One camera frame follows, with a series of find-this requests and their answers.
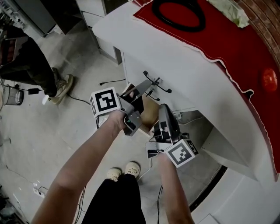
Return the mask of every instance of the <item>hand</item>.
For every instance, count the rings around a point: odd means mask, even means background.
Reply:
[[[110,113],[108,120],[111,120],[111,122],[113,122],[119,128],[119,130],[123,130],[126,127],[123,121],[125,115],[126,114],[124,112],[115,110]]]
[[[172,163],[171,159],[169,159],[168,155],[165,153],[159,153],[157,155],[159,165],[163,167],[175,167],[174,164]]]

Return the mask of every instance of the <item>brick wall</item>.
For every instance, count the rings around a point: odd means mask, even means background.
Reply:
[[[280,6],[275,0],[235,0],[266,44],[280,70]]]

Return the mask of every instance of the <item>forearm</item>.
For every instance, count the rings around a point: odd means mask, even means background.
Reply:
[[[194,224],[176,167],[165,154],[158,155],[158,159],[169,224]]]
[[[54,183],[81,192],[120,132],[113,119],[108,120],[71,156]]]
[[[123,112],[108,120],[71,156],[59,171],[32,223],[71,224],[82,189],[89,182],[114,139],[123,129]]]

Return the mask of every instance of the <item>metal bracket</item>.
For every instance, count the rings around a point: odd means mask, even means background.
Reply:
[[[162,87],[159,86],[158,80],[160,79],[160,77],[157,78],[155,81],[152,81],[152,80],[148,77],[148,74],[149,74],[149,73],[148,73],[147,71],[144,71],[143,74],[146,76],[146,78],[147,78],[148,80],[150,80],[150,81],[152,82],[152,85],[158,86],[158,87],[159,87],[160,89],[162,89],[164,92],[172,93],[172,90],[171,90],[171,89],[165,90],[164,88],[162,88]]]
[[[152,93],[153,93],[153,91],[154,91],[154,88],[151,88],[150,91],[149,91],[149,93],[146,93],[146,92],[145,92],[145,93],[147,94],[146,97],[147,97],[147,96],[150,96],[150,97],[151,97],[152,99],[154,99],[155,101],[160,101],[159,98],[155,99],[155,98],[153,98],[153,97],[151,96]]]

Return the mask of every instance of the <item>black pants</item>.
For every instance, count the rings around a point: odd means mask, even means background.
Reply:
[[[39,85],[49,96],[56,95],[56,85],[51,67],[32,38],[23,44],[16,59],[0,68],[2,79]]]
[[[126,174],[117,182],[106,179],[89,205],[82,224],[145,224],[136,178]]]

